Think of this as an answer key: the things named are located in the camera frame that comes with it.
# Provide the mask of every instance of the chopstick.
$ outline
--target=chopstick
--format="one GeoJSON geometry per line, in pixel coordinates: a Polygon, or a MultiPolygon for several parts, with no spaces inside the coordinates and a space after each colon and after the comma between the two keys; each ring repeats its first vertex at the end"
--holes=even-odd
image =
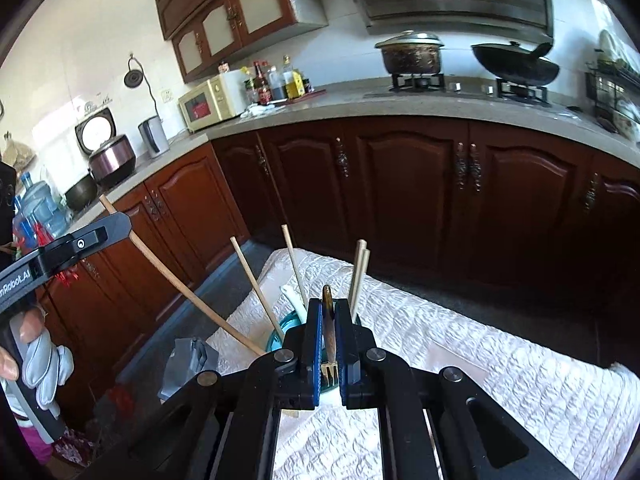
{"type": "Polygon", "coordinates": [[[293,273],[296,275],[296,281],[298,282],[298,288],[300,289],[300,297],[305,304],[305,310],[307,310],[309,308],[309,298],[305,294],[305,289],[302,288],[302,278],[300,278],[296,259],[293,256],[293,244],[291,243],[291,236],[289,235],[289,227],[286,224],[282,226],[282,234],[284,235],[284,241],[287,243],[287,251],[289,251],[289,258],[291,258],[293,273]]]}
{"type": "MultiPolygon", "coordinates": [[[[116,208],[114,208],[113,204],[106,196],[102,195],[100,197],[100,202],[102,202],[102,205],[109,214],[114,214],[116,212],[116,208]]],[[[199,310],[201,310],[205,316],[207,316],[222,330],[227,332],[239,343],[242,343],[256,355],[261,356],[265,354],[264,350],[262,350],[257,344],[251,341],[247,336],[233,328],[228,322],[226,322],[225,319],[214,312],[213,309],[209,307],[209,305],[207,305],[198,296],[196,296],[188,286],[181,282],[180,279],[174,273],[172,273],[171,270],[169,270],[169,268],[164,263],[162,263],[162,261],[151,251],[151,249],[146,246],[146,244],[140,239],[140,237],[133,229],[129,232],[129,240],[132,241],[132,243],[138,248],[142,255],[151,262],[151,264],[160,272],[160,274],[162,274],[169,281],[169,283],[171,283],[176,289],[178,289],[178,291],[185,298],[187,298],[187,300],[191,301],[191,303],[193,303],[199,310]]]]}
{"type": "Polygon", "coordinates": [[[276,319],[276,316],[273,313],[273,310],[269,306],[267,299],[264,297],[264,294],[260,290],[260,286],[258,285],[258,282],[255,281],[254,274],[251,272],[251,268],[249,267],[249,264],[247,263],[247,260],[245,259],[244,254],[242,254],[242,251],[240,250],[240,246],[238,245],[238,241],[236,240],[236,237],[232,236],[230,240],[231,240],[231,244],[236,250],[236,254],[238,255],[238,258],[240,259],[240,263],[242,264],[244,273],[249,278],[249,281],[251,282],[251,286],[254,288],[254,292],[258,295],[258,299],[262,304],[262,308],[267,313],[267,317],[269,318],[269,321],[271,321],[271,324],[273,325],[273,328],[275,329],[276,334],[278,334],[280,341],[284,341],[284,332],[282,331],[282,328],[280,327],[280,324],[278,323],[278,320],[276,319]]]}
{"type": "Polygon", "coordinates": [[[349,286],[349,295],[347,296],[347,300],[349,301],[349,309],[353,313],[353,305],[355,304],[355,292],[356,287],[358,285],[357,275],[360,266],[362,265],[362,257],[364,256],[364,251],[367,249],[367,241],[366,240],[358,240],[356,243],[356,253],[353,257],[353,272],[351,273],[351,285],[349,286]]]}
{"type": "Polygon", "coordinates": [[[356,291],[353,299],[353,308],[351,309],[351,321],[356,321],[356,316],[358,315],[358,302],[360,301],[360,292],[362,290],[362,282],[364,280],[364,276],[367,273],[367,267],[369,267],[369,255],[371,251],[365,249],[362,255],[362,262],[360,264],[360,268],[358,269],[358,281],[356,286],[356,291]]]}

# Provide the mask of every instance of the cooking pot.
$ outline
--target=cooking pot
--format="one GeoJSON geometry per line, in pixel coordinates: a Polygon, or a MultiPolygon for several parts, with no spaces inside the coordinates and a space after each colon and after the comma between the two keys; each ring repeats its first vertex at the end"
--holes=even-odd
{"type": "Polygon", "coordinates": [[[444,43],[434,34],[406,30],[400,36],[376,43],[390,74],[440,73],[440,48],[444,43]]]}
{"type": "Polygon", "coordinates": [[[105,189],[121,183],[136,169],[136,154],[126,135],[105,140],[89,157],[95,181],[105,189]]]}
{"type": "Polygon", "coordinates": [[[65,193],[66,205],[72,211],[82,211],[98,196],[98,186],[91,174],[87,173],[65,193]]]}
{"type": "Polygon", "coordinates": [[[560,67],[546,56],[551,43],[542,43],[534,50],[526,50],[517,41],[510,44],[483,43],[473,45],[476,59],[492,74],[511,83],[526,86],[544,86],[551,83],[560,67]]]}

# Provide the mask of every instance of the gray countertop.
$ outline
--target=gray countertop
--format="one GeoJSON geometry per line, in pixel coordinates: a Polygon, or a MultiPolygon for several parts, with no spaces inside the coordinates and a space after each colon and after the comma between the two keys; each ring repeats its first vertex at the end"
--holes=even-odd
{"type": "MultiPolygon", "coordinates": [[[[276,113],[234,119],[195,134],[174,137],[168,152],[155,159],[138,160],[134,174],[112,189],[107,197],[115,202],[174,160],[213,139],[302,121],[392,115],[452,117],[521,126],[581,142],[640,168],[640,150],[634,142],[610,134],[593,118],[575,114],[564,107],[542,108],[489,97],[480,92],[396,94],[388,91],[388,83],[375,79],[331,85],[327,87],[326,94],[282,107],[276,113]]],[[[103,210],[99,202],[95,203],[74,219],[69,230],[84,227],[103,210]]]]}

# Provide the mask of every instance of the wall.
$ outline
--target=wall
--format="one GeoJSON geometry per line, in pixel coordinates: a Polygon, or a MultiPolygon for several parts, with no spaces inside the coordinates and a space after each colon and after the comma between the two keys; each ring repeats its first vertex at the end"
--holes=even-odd
{"type": "Polygon", "coordinates": [[[36,149],[34,180],[44,165],[64,193],[84,175],[74,126],[86,102],[100,105],[107,96],[118,133],[137,155],[145,151],[137,125],[155,111],[146,85],[122,82],[130,52],[144,66],[167,136],[177,134],[185,127],[177,97],[187,87],[154,0],[46,0],[37,10],[0,68],[0,128],[36,149]],[[168,104],[160,98],[165,89],[174,96],[168,104]]]}
{"type": "MultiPolygon", "coordinates": [[[[374,44],[390,35],[369,35],[352,0],[322,2],[329,20],[328,27],[276,44],[234,65],[249,64],[254,59],[267,59],[279,64],[282,56],[289,54],[295,65],[316,86],[387,76],[382,56],[374,44]]],[[[602,0],[553,0],[553,4],[555,45],[547,57],[558,63],[561,71],[549,89],[581,100],[584,96],[584,63],[594,58],[593,49],[597,47],[600,30],[610,28],[623,41],[629,44],[631,41],[602,0]]],[[[478,63],[470,46],[505,43],[504,38],[458,32],[438,32],[438,35],[445,43],[442,49],[445,74],[494,78],[478,63]]]]}

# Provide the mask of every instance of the silver screw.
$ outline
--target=silver screw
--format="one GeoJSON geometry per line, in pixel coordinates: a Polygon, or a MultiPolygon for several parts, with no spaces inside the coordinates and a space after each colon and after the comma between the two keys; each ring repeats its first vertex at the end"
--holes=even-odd
{"type": "Polygon", "coordinates": [[[386,352],[382,348],[369,348],[367,358],[371,361],[382,361],[386,357],[386,352]]]}
{"type": "Polygon", "coordinates": [[[460,368],[456,368],[455,366],[446,367],[442,375],[447,381],[451,381],[452,383],[457,383],[462,380],[462,370],[460,370],[460,368]]]}
{"type": "Polygon", "coordinates": [[[218,382],[218,376],[215,372],[202,372],[198,375],[197,381],[200,386],[213,386],[218,382]]]}
{"type": "Polygon", "coordinates": [[[293,352],[288,348],[281,348],[280,350],[276,350],[273,358],[279,363],[288,363],[293,359],[293,352]]]}

